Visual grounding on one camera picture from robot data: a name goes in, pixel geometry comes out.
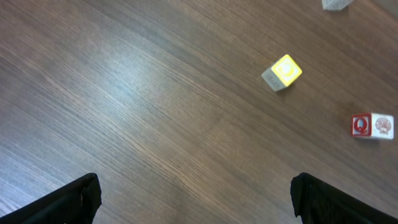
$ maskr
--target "toy block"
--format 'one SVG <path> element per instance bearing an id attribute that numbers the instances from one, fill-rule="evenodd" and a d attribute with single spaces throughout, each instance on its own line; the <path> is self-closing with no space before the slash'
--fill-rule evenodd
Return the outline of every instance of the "toy block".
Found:
<path id="1" fill-rule="evenodd" d="M 289 55 L 285 55 L 269 67 L 261 77 L 274 91 L 279 91 L 292 84 L 302 72 L 294 60 Z"/>
<path id="2" fill-rule="evenodd" d="M 355 114 L 351 118 L 351 134 L 358 138 L 393 139 L 394 117 L 385 114 Z"/>
<path id="3" fill-rule="evenodd" d="M 324 10 L 339 11 L 351 4 L 354 0 L 322 0 Z"/>

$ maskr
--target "red and white cube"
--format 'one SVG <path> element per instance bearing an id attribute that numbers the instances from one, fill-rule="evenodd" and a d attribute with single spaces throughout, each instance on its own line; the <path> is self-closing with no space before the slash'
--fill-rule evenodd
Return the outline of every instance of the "red and white cube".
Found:
<path id="1" fill-rule="evenodd" d="M 355 114 L 351 118 L 351 134 L 358 138 L 393 139 L 394 117 L 377 113 Z"/>

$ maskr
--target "yellow face of cube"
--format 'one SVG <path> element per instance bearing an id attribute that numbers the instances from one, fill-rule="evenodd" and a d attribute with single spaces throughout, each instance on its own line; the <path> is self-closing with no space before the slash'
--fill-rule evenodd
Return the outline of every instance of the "yellow face of cube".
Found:
<path id="1" fill-rule="evenodd" d="M 271 69 L 285 86 L 292 84 L 303 72 L 289 55 L 283 56 Z"/>

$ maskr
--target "yellow cube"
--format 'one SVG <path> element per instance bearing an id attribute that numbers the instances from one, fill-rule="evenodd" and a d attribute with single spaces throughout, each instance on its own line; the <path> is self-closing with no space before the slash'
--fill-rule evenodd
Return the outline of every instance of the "yellow cube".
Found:
<path id="1" fill-rule="evenodd" d="M 282 90 L 294 82 L 301 74 L 301 68 L 291 56 L 285 55 L 261 76 L 274 91 Z"/>

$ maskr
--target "red face of cube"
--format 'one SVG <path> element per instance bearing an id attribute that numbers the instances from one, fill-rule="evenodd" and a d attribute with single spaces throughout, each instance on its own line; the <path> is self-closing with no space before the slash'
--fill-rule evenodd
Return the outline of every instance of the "red face of cube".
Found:
<path id="1" fill-rule="evenodd" d="M 351 134 L 353 136 L 372 135 L 372 115 L 356 114 L 351 119 Z"/>

